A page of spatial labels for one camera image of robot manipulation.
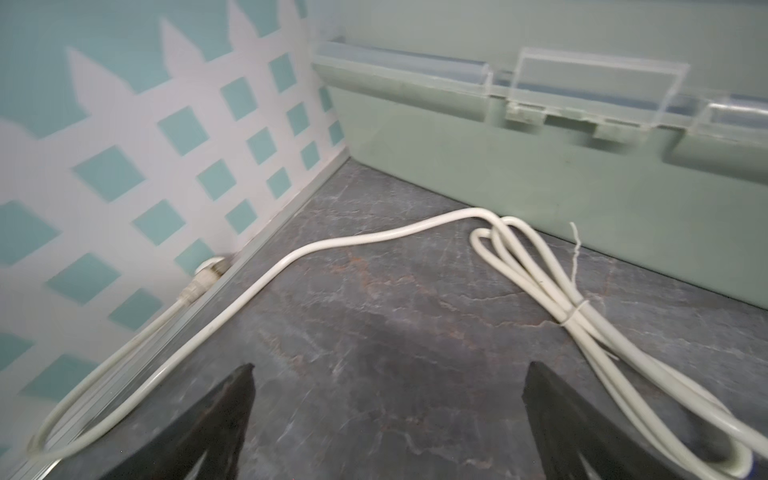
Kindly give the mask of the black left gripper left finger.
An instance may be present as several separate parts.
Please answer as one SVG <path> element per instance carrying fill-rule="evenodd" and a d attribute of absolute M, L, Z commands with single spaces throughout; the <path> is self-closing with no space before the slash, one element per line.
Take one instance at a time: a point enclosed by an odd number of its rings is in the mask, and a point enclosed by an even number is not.
<path fill-rule="evenodd" d="M 254 365 L 243 364 L 105 479 L 235 479 L 255 399 Z"/>

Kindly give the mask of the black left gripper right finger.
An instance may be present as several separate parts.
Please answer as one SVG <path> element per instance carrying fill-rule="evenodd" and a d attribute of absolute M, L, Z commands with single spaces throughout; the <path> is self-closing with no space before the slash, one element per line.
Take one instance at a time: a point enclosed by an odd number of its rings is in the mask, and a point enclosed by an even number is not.
<path fill-rule="evenodd" d="M 548 479 L 679 479 L 681 468 L 642 447 L 542 362 L 522 395 Z"/>

